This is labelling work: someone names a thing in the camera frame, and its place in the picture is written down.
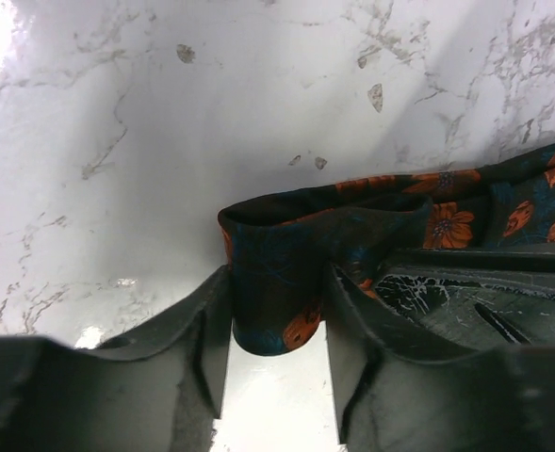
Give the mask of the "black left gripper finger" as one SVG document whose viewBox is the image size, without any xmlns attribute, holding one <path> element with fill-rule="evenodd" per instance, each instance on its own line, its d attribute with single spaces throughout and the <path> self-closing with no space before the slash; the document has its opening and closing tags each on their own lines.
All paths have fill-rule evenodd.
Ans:
<svg viewBox="0 0 555 452">
<path fill-rule="evenodd" d="M 0 451 L 207 451 L 224 394 L 226 267 L 93 349 L 0 336 Z"/>
</svg>

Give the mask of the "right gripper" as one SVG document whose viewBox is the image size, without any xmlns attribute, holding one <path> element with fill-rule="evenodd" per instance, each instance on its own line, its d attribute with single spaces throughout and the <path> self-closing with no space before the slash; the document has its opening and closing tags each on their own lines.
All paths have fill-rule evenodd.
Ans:
<svg viewBox="0 0 555 452">
<path fill-rule="evenodd" d="M 327 266 L 350 451 L 555 451 L 555 244 L 404 250 L 367 295 Z"/>
</svg>

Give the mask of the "black orange floral tie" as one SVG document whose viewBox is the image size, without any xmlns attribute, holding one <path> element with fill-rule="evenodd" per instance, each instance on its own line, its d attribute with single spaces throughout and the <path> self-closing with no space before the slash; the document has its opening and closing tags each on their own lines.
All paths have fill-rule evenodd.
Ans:
<svg viewBox="0 0 555 452">
<path fill-rule="evenodd" d="M 234 286 L 234 336 L 275 356 L 320 321 L 324 266 L 373 295 L 398 249 L 555 243 L 555 144 L 480 169 L 382 175 L 261 196 L 219 212 Z"/>
</svg>

